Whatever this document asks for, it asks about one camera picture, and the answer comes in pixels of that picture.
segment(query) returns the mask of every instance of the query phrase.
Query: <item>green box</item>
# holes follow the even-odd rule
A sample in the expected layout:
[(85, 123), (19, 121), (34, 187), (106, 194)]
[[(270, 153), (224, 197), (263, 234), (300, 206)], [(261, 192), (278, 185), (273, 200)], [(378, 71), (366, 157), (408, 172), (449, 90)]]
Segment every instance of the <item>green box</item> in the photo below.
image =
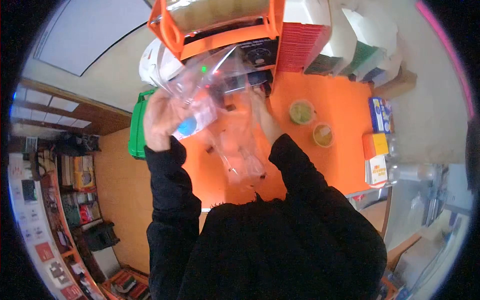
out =
[(155, 91), (156, 89), (153, 89), (138, 94), (137, 104), (133, 107), (128, 153), (135, 159), (145, 160), (144, 114), (148, 99)]

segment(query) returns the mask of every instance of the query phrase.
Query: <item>wall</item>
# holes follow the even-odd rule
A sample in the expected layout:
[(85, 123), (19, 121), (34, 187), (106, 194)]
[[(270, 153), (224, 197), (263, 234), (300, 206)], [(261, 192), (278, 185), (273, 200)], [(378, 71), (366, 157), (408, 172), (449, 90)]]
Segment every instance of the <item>wall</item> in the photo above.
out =
[(13, 136), (37, 136), (39, 139), (52, 141), (60, 136), (62, 132), (64, 131), (28, 124), (12, 124)]
[(415, 8), (415, 0), (376, 2), (396, 22), (407, 68), (418, 75), (416, 88), (392, 101), (402, 160), (464, 162), (467, 109), (443, 44)]
[(22, 75), (131, 112), (138, 94), (152, 88), (140, 80), (138, 64), (154, 39), (155, 35), (146, 26), (135, 30), (104, 53), (81, 77), (34, 60), (31, 54)]

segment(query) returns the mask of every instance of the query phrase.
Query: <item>plastic bag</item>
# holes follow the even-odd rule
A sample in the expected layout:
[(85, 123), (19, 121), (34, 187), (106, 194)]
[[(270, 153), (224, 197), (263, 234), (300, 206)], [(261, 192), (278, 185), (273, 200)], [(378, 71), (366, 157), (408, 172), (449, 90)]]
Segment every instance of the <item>plastic bag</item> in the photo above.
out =
[(249, 187), (266, 177), (252, 133), (247, 74), (254, 71), (242, 50), (231, 45), (190, 59), (176, 78), (158, 84), (181, 99), (196, 119), (205, 108), (214, 108), (217, 120), (204, 129), (207, 134), (202, 136), (222, 158), (228, 181)]

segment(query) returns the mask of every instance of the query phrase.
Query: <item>orange tabletop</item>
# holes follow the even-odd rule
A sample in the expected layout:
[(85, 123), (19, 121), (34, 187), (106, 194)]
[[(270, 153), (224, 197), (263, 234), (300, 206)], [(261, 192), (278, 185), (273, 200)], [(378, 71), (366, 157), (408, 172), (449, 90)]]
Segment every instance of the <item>orange tabletop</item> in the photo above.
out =
[[(364, 133), (372, 132), (368, 107), (370, 96), (367, 84), (350, 82), (345, 77), (277, 72), (269, 109), (282, 129), (325, 176), (328, 184), (343, 194), (349, 194), (369, 188), (365, 183), (361, 137)], [(306, 99), (315, 106), (315, 121), (309, 125), (297, 125), (290, 120), (288, 108), (293, 101), (300, 99)], [(332, 128), (334, 143), (329, 148), (322, 148), (313, 142), (312, 131), (319, 122), (328, 123)], [(202, 200), (202, 208), (211, 208), (219, 203), (243, 204), (254, 198), (254, 191), (266, 201), (285, 197), (286, 189), (281, 174), (268, 161), (268, 141), (260, 128), (255, 128), (253, 132), (257, 142), (256, 155), (267, 173), (266, 178), (254, 187), (244, 181), (228, 181), (219, 154), (207, 152), (211, 144), (208, 131), (181, 140), (187, 149), (184, 168), (192, 179), (193, 193)]]

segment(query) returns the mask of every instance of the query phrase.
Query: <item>plastic container lid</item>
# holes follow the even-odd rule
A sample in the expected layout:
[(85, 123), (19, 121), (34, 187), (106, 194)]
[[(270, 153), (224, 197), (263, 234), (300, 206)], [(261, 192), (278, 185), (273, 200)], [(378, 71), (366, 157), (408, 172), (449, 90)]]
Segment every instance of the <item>plastic container lid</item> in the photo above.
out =
[(290, 105), (288, 110), (290, 119), (297, 124), (310, 124), (315, 119), (315, 107), (307, 100), (297, 100)]
[(334, 136), (330, 125), (326, 123), (318, 123), (313, 129), (313, 141), (320, 147), (330, 147), (334, 141)]

